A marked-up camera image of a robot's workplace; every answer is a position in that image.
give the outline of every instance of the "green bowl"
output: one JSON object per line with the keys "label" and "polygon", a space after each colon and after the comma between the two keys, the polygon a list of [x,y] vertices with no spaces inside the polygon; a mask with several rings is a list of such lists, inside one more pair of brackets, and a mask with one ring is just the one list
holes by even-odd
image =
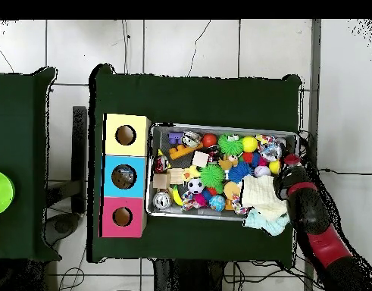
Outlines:
{"label": "green bowl", "polygon": [[12,203],[14,198],[14,184],[5,176],[0,173],[0,213],[4,212]]}

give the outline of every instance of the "pink box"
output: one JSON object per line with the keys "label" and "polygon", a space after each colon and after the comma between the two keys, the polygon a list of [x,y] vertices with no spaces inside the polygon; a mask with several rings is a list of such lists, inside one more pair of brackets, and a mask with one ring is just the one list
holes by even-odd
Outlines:
{"label": "pink box", "polygon": [[[132,213],[129,225],[121,227],[113,221],[113,213],[118,208],[127,208]],[[104,197],[102,213],[102,237],[140,238],[146,225],[143,198]]]}

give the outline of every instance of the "round hole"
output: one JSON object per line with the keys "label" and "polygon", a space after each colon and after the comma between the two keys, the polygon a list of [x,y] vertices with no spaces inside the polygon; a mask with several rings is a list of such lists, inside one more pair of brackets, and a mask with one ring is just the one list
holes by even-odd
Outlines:
{"label": "round hole", "polygon": [[127,227],[132,219],[132,212],[128,208],[118,208],[113,212],[113,222],[120,227]]}
{"label": "round hole", "polygon": [[136,140],[136,131],[130,125],[123,125],[117,128],[116,140],[124,146],[132,145]]}
{"label": "round hole", "polygon": [[137,180],[137,173],[129,165],[118,165],[111,173],[111,180],[118,189],[130,189]]}

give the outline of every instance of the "green cloth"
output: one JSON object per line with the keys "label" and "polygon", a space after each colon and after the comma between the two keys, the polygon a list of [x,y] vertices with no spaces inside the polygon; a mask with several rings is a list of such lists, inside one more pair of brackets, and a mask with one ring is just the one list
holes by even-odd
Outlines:
{"label": "green cloth", "polygon": [[0,214],[0,258],[59,259],[42,241],[45,108],[54,76],[54,68],[0,74],[0,172],[15,187],[13,202]]}
{"label": "green cloth", "polygon": [[90,77],[90,85],[94,85],[90,93],[96,94],[96,100],[90,97],[95,136],[89,133],[89,137],[95,139],[95,148],[90,140],[89,157],[95,156],[95,178],[89,257],[92,255],[93,261],[104,257],[280,260],[290,267],[290,225],[279,236],[268,236],[261,230],[244,228],[240,221],[148,216],[140,239],[99,238],[102,115],[134,114],[152,122],[296,132],[300,84],[295,75],[285,80],[174,78],[113,74],[110,65],[98,66]]}

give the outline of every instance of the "light blue cloth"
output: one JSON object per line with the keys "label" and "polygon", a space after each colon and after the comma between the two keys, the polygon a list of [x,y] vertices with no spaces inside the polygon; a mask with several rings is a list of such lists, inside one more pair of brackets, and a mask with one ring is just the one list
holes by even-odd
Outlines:
{"label": "light blue cloth", "polygon": [[255,208],[252,208],[245,220],[242,222],[244,227],[252,227],[254,229],[264,228],[272,236],[278,236],[284,231],[284,228],[289,222],[288,214],[284,214],[275,221],[267,221],[258,213]]}

